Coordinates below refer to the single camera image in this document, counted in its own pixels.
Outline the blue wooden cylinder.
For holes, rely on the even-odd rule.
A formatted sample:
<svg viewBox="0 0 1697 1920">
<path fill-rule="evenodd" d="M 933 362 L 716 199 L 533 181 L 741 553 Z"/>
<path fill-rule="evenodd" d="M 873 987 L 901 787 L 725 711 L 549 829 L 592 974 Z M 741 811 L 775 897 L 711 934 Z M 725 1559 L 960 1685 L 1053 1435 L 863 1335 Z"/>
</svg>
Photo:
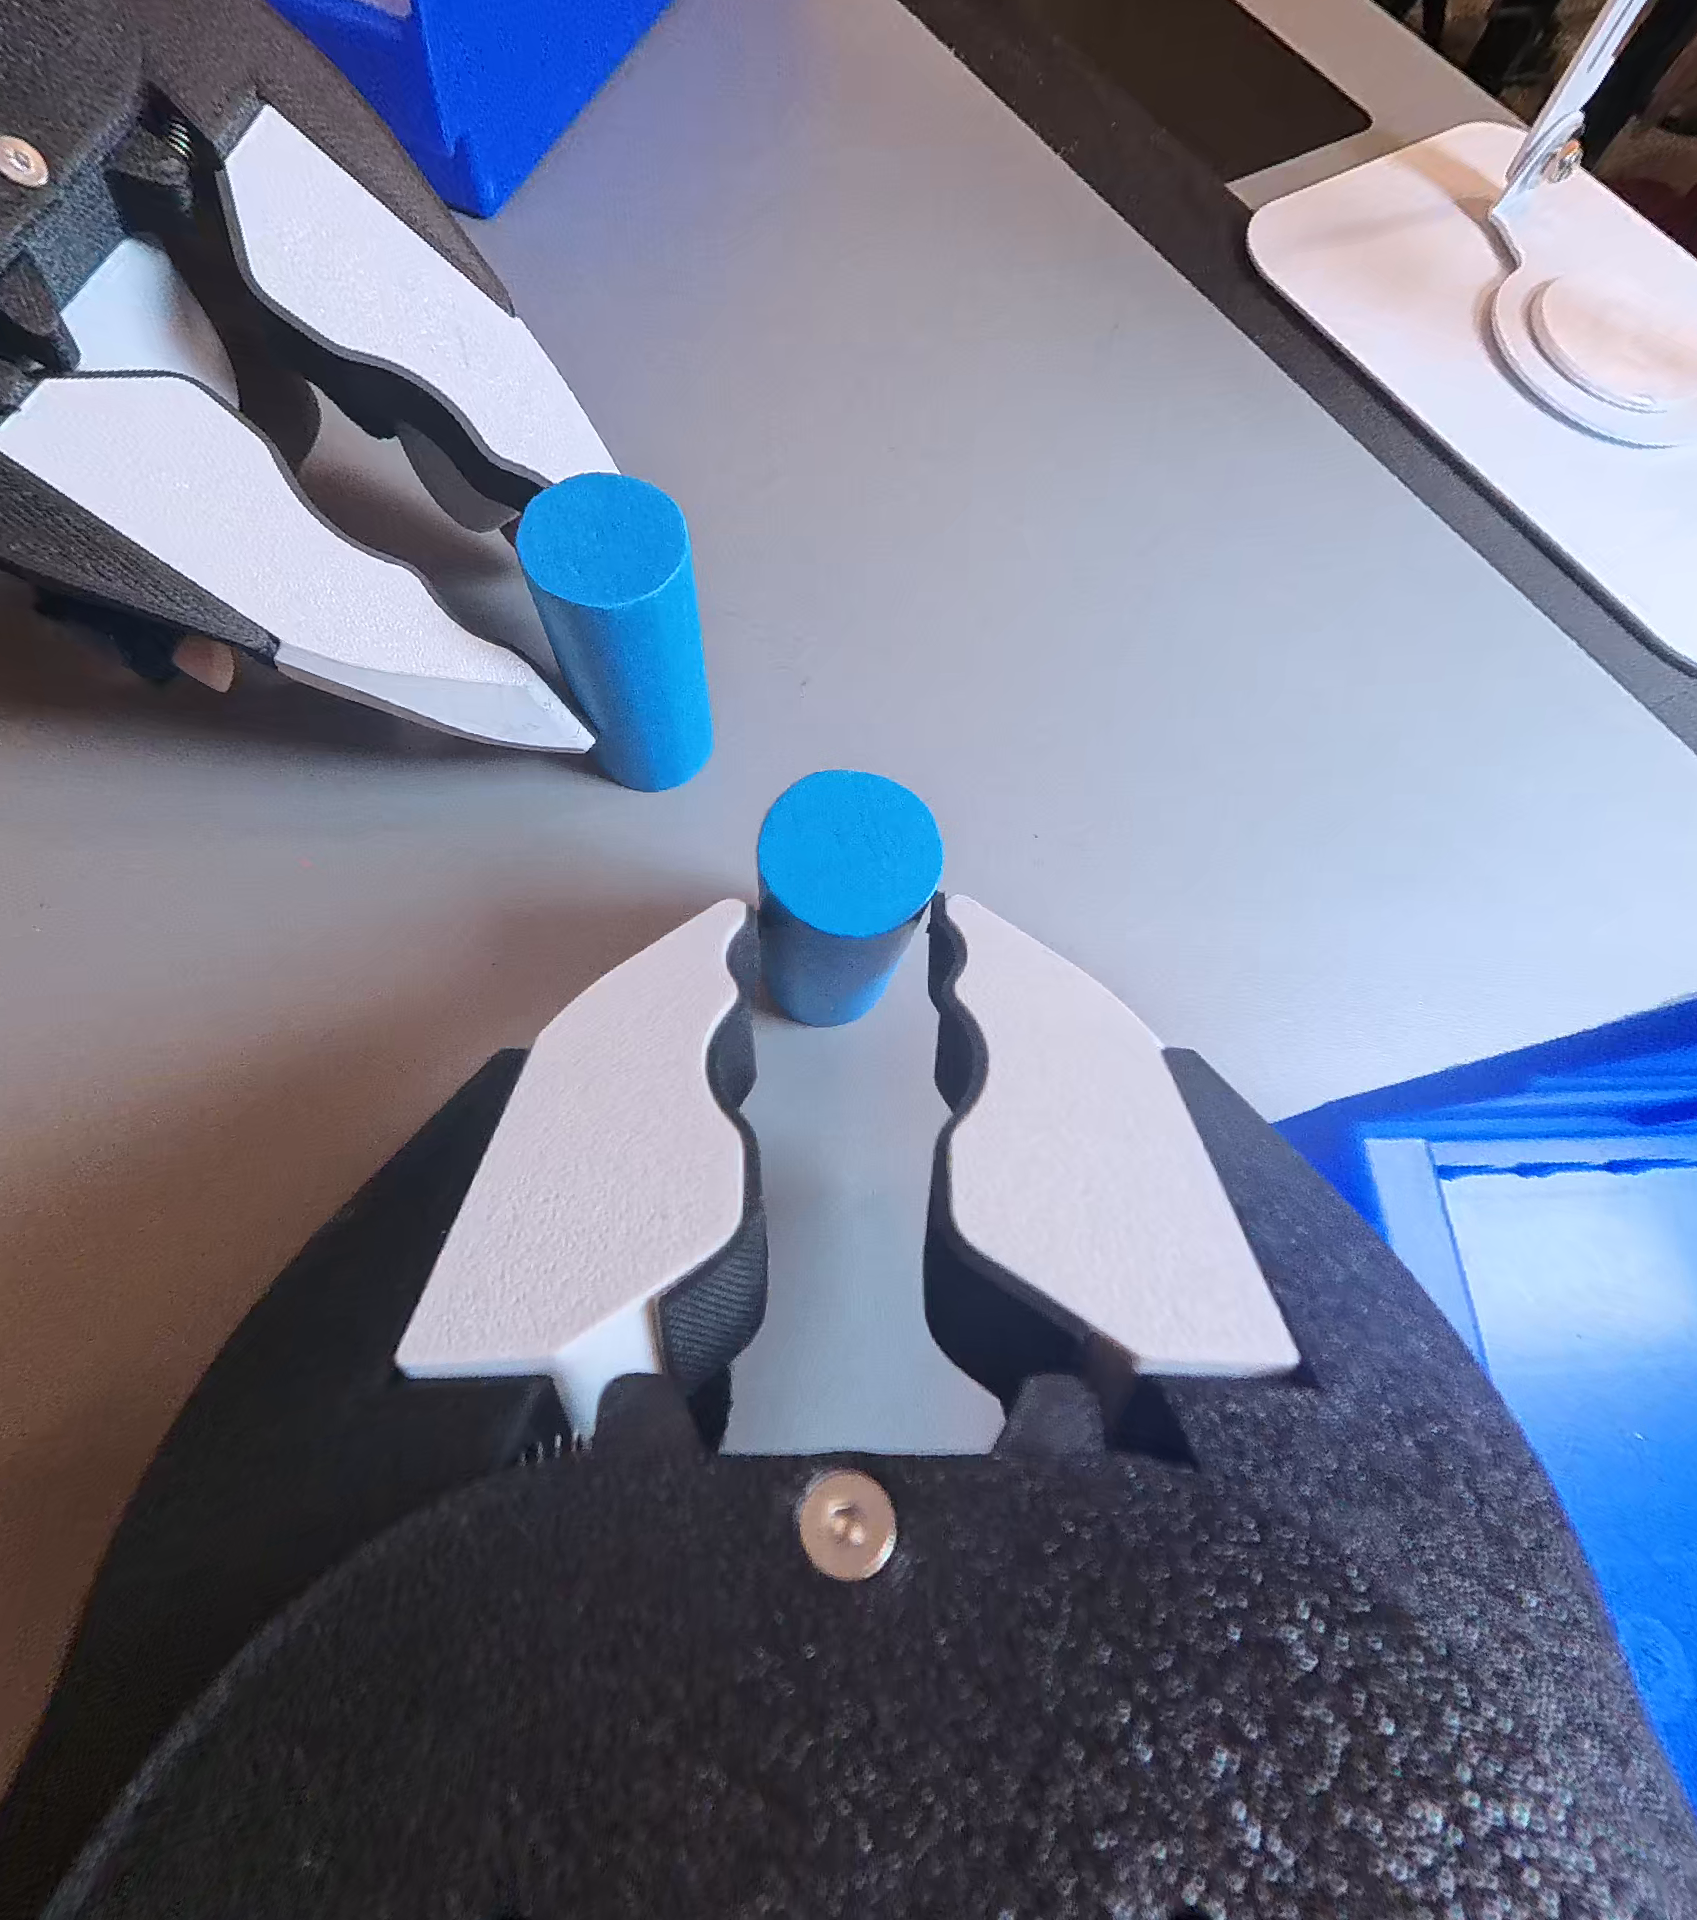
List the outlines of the blue wooden cylinder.
<svg viewBox="0 0 1697 1920">
<path fill-rule="evenodd" d="M 873 773 L 790 777 L 754 829 L 765 994 L 812 1028 L 884 1005 L 950 840 L 933 807 Z"/>
<path fill-rule="evenodd" d="M 716 718 L 683 503 L 617 473 L 561 477 L 520 519 L 520 567 L 601 777 L 689 787 L 716 750 Z"/>
</svg>

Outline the white document stand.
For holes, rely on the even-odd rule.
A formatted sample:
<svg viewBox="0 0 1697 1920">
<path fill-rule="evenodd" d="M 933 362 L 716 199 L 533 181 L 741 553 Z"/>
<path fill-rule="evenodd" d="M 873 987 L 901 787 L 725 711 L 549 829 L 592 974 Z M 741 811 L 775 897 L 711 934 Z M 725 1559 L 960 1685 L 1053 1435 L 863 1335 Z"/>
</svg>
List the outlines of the white document stand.
<svg viewBox="0 0 1697 1920">
<path fill-rule="evenodd" d="M 1529 135 L 1452 126 L 1245 215 L 1256 275 L 1697 672 L 1697 257 L 1576 158 L 1642 0 Z"/>
</svg>

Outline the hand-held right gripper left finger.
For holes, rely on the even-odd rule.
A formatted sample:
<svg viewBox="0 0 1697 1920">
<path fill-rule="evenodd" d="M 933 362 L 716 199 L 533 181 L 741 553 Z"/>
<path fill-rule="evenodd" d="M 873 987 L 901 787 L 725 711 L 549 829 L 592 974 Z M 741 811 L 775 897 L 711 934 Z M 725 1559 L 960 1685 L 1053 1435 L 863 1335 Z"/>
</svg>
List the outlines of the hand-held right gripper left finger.
<svg viewBox="0 0 1697 1920">
<path fill-rule="evenodd" d="M 623 1375 L 716 1397 L 765 1323 L 750 994 L 754 917 L 725 897 L 533 1035 L 401 1332 L 408 1383 L 551 1383 L 572 1435 Z"/>
</svg>

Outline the blue plastic bin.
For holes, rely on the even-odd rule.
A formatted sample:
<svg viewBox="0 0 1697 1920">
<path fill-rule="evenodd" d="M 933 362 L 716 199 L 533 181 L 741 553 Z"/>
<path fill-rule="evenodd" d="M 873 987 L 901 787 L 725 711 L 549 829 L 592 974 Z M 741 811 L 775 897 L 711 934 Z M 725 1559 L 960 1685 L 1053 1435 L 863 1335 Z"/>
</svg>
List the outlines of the blue plastic bin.
<svg viewBox="0 0 1697 1920">
<path fill-rule="evenodd" d="M 1529 1429 L 1697 1808 L 1697 994 L 1274 1132 Z"/>
<path fill-rule="evenodd" d="M 283 0 L 450 207 L 497 215 L 667 0 Z"/>
</svg>

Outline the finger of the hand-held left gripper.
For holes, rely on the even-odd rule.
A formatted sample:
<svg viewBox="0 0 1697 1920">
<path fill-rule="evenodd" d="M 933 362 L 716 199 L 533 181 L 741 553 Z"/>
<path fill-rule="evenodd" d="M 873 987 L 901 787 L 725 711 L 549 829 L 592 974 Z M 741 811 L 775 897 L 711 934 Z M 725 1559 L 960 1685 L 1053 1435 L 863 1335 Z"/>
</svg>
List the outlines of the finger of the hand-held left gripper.
<svg viewBox="0 0 1697 1920">
<path fill-rule="evenodd" d="M 386 207 L 283 102 L 261 102 L 220 167 L 232 257 L 285 357 L 376 438 L 401 438 L 426 496 L 497 535 L 571 477 L 617 457 L 509 315 L 401 207 Z"/>
<path fill-rule="evenodd" d="M 520 650 L 307 503 L 232 403 L 232 357 L 164 246 L 122 241 L 60 322 L 81 370 L 0 420 L 0 464 L 261 622 L 298 684 L 497 750 L 598 746 Z"/>
</svg>

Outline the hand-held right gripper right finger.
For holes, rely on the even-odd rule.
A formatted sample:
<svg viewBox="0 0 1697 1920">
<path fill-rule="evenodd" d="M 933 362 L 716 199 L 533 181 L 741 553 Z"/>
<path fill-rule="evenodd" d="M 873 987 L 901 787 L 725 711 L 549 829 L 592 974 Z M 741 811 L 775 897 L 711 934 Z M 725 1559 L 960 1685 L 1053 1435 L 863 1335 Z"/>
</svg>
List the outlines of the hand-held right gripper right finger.
<svg viewBox="0 0 1697 1920">
<path fill-rule="evenodd" d="M 1158 1028 L 974 897 L 933 897 L 928 980 L 933 1344 L 1000 1407 L 1039 1375 L 1088 1383 L 1110 1422 L 1158 1422 L 1158 1383 L 1299 1383 Z"/>
</svg>

